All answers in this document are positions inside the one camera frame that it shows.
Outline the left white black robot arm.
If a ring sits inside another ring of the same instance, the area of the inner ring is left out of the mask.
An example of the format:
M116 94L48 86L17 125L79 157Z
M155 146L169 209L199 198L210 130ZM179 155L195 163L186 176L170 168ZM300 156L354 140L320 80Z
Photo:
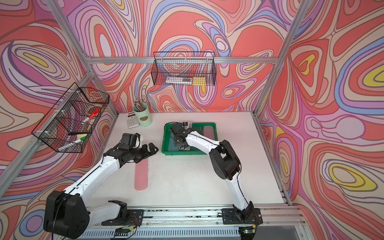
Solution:
M99 207L87 207L94 192L125 164L138 164L159 151L153 143L143 144L141 135L123 134L121 140L107 150L101 160L84 176L62 191L47 197L43 229L53 235L77 239L87 228L103 222L139 225L131 217L125 202L109 200Z

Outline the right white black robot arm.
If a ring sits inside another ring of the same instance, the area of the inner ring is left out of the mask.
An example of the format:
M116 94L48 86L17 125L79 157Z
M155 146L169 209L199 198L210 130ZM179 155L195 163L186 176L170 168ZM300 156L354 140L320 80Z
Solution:
M219 142L209 139L192 128L185 128L182 123L173 123L170 131L177 144L196 148L210 157L215 173L220 179L226 181L233 198L237 220L245 224L251 219L255 225L257 223L255 208L246 194L240 177L242 164L231 144L226 140Z

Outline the green plastic storage tray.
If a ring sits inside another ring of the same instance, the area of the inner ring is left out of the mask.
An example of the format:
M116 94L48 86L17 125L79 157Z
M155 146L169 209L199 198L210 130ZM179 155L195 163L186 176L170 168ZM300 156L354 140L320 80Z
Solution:
M163 136L163 145L162 145L162 153L166 156L193 156L193 155L204 155L205 153L198 150L197 148L192 148L190 151L180 151L179 147L175 147L174 145L174 134L171 131L171 126L176 122L167 123L164 126L164 136ZM189 123L189 127L192 128L193 131L198 132L199 134L204 136L203 127L204 126L213 126L215 129L215 141L218 140L217 135L217 126L215 123Z

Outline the clear rectangular pencil case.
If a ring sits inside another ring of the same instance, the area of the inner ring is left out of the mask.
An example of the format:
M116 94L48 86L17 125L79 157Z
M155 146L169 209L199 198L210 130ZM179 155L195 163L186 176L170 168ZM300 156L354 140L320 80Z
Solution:
M191 147L190 147L190 146L180 146L180 147L179 147L179 150L180 150L180 151L190 151L190 150L191 150Z

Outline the pink pencil case with sticker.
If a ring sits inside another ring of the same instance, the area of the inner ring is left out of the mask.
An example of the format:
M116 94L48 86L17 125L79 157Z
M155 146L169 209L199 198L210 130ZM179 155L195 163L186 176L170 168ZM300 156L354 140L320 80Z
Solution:
M215 129L213 126L204 126L203 127L204 136L208 139L215 140Z

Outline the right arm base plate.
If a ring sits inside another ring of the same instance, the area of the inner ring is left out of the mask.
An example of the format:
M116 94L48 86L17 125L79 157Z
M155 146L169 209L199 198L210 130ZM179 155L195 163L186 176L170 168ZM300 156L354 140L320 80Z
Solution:
M248 216L244 217L239 211L234 208L222 209L219 214L223 219L224 225L256 225L259 226L263 223L263 217L259 208L254 208L253 212Z

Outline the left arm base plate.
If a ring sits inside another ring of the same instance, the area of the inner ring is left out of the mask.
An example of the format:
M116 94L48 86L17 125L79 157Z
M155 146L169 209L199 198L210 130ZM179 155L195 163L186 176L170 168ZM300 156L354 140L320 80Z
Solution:
M143 218L144 218L144 210L139 210L139 209L126 210L122 214L119 214L117 218L102 222L102 226L139 227L142 225Z

